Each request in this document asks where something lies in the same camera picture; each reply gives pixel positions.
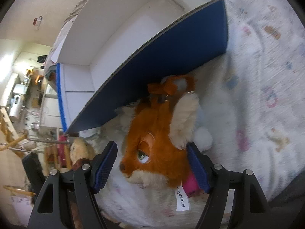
plush toy nose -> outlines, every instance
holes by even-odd
[[[123,171],[125,169],[125,165],[123,163],[120,163],[119,168],[120,168],[120,171]]]

box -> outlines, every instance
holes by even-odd
[[[99,127],[147,84],[223,54],[224,0],[88,0],[58,56],[64,131]]]

white pom-pom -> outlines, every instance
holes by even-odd
[[[193,141],[200,152],[210,149],[213,143],[212,135],[204,127],[199,127],[195,131]]]

beige plush toy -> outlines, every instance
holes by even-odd
[[[81,158],[86,158],[92,160],[96,155],[93,147],[84,141],[83,138],[76,138],[71,146],[70,159],[72,165],[74,165],[77,160]]]

white fabric label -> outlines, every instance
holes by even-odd
[[[175,189],[175,196],[177,199],[177,209],[176,211],[187,211],[190,210],[189,198],[186,195],[182,184]]]

